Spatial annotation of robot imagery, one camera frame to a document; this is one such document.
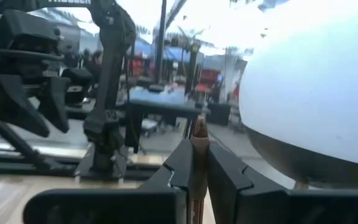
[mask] white radome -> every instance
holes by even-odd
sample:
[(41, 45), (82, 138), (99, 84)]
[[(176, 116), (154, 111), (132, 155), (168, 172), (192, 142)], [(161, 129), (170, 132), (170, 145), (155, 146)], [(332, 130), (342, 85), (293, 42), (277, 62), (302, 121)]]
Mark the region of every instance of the white radome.
[(358, 163), (358, 0), (291, 0), (241, 80), (243, 123)]

